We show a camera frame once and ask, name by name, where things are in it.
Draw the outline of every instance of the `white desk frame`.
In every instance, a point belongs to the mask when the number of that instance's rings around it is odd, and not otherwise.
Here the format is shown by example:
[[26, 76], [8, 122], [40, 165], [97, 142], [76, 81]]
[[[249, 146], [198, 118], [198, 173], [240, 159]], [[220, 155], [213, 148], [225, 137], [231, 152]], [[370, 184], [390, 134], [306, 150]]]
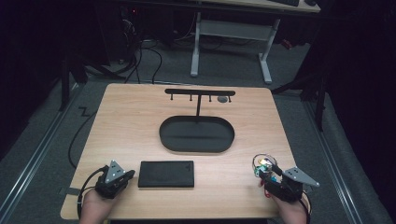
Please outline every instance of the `white desk frame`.
[[201, 35], [217, 35], [233, 38], [253, 39], [266, 41], [266, 45], [262, 53], [259, 54], [260, 65], [262, 66], [262, 75], [266, 84], [271, 84], [272, 79], [268, 69], [267, 57], [271, 46], [274, 42], [277, 27], [280, 19], [275, 20], [272, 26], [261, 26], [247, 23], [236, 23], [227, 21], [209, 21], [201, 20], [201, 13], [197, 13], [195, 44], [192, 54], [191, 76], [198, 76], [199, 67], [199, 39]]

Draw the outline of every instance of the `wooden table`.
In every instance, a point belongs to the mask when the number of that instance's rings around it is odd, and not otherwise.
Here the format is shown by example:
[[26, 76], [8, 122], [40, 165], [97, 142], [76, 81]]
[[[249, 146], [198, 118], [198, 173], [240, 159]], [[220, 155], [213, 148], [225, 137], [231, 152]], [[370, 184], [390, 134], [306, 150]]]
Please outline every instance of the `wooden table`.
[[[170, 95], [167, 88], [235, 91], [231, 103], [209, 102], [203, 96], [202, 116], [228, 120], [234, 128], [231, 147], [220, 154], [175, 153], [159, 136], [164, 120], [195, 115], [197, 98]], [[274, 156], [281, 169], [295, 165], [271, 92], [265, 88], [110, 84], [83, 150], [71, 188], [80, 189], [88, 176], [111, 160], [136, 170], [110, 219], [257, 218], [276, 217], [271, 199], [258, 187], [252, 158]], [[193, 189], [140, 189], [141, 161], [194, 161]], [[97, 177], [88, 186], [93, 186]], [[67, 195], [61, 216], [78, 219], [77, 196]]]

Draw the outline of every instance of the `horizontal bar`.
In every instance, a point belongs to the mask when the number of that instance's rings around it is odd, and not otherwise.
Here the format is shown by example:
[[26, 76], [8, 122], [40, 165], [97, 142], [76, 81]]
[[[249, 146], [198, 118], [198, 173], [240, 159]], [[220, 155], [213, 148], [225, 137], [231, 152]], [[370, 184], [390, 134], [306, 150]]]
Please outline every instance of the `horizontal bar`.
[[217, 95], [217, 96], [234, 96], [235, 91], [205, 91], [205, 90], [182, 90], [182, 89], [166, 89], [167, 94], [179, 95]]

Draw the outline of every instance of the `gray carpet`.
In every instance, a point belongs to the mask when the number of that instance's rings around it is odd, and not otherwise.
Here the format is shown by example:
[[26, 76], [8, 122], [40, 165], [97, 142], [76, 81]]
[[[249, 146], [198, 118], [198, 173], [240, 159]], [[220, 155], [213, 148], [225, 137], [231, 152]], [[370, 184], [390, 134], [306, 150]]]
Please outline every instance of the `gray carpet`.
[[[273, 84], [268, 86], [263, 83], [257, 54], [252, 53], [257, 51], [259, 42], [249, 43], [242, 48], [236, 48], [233, 44], [223, 44], [216, 50], [209, 50], [216, 44], [203, 46], [207, 50], [201, 51], [200, 74], [196, 78], [190, 77], [192, 46], [188, 43], [188, 41], [182, 43], [187, 46], [174, 45], [172, 48], [159, 44], [153, 48], [163, 58], [161, 68], [155, 77], [159, 84], [160, 82], [174, 82], [274, 89], [294, 79], [309, 49], [308, 45], [290, 50], [273, 45], [268, 57]], [[138, 68], [140, 80], [150, 82], [159, 64], [160, 57], [155, 52], [143, 50], [142, 62]], [[122, 65], [114, 64], [110, 69], [117, 70], [120, 67]], [[136, 81], [134, 74], [129, 82], [136, 83]], [[7, 223], [77, 223], [62, 220], [60, 217], [64, 202], [62, 189], [69, 186], [75, 171], [67, 159], [67, 151], [78, 128], [87, 119], [86, 116], [98, 108], [106, 85], [111, 82], [116, 81], [105, 77], [90, 76], [85, 86], [79, 86], [73, 91], [75, 100], [65, 114], [58, 131], [49, 143], [44, 160], [34, 173]], [[297, 93], [297, 91], [287, 91], [274, 97], [297, 165], [320, 183], [320, 188], [309, 193], [313, 206], [311, 223], [352, 223], [343, 201], [340, 200], [338, 189], [334, 186], [332, 171], [327, 166], [322, 143], [318, 138], [316, 127], [312, 124], [312, 118], [307, 112], [306, 103], [300, 101]], [[0, 174], [2, 180], [0, 202], [5, 201], [39, 146], [46, 130], [59, 114], [60, 99], [61, 88], [57, 85], [48, 100], [33, 114], [18, 142], [1, 161], [0, 169], [6, 172]], [[71, 148], [71, 158], [74, 164], [78, 162], [92, 122], [93, 119], [82, 128]], [[326, 99], [323, 128], [324, 132], [321, 134], [325, 137], [338, 169], [346, 181], [349, 193], [361, 217], [361, 223], [392, 223], [346, 140], [329, 97]]]

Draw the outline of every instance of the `black stand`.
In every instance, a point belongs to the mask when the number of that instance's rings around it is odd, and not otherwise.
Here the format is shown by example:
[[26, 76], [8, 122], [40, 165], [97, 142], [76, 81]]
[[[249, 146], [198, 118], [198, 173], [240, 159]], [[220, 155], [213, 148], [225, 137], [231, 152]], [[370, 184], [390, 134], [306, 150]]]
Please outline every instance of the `black stand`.
[[193, 95], [198, 96], [195, 116], [173, 116], [161, 125], [161, 142], [166, 148], [176, 152], [220, 153], [231, 146], [235, 136], [233, 125], [219, 117], [200, 116], [200, 109], [203, 95], [209, 96], [209, 102], [212, 95], [228, 97], [220, 101], [226, 103], [231, 102], [235, 91], [166, 89], [165, 93], [171, 94], [171, 100], [174, 94], [189, 95], [190, 101]]

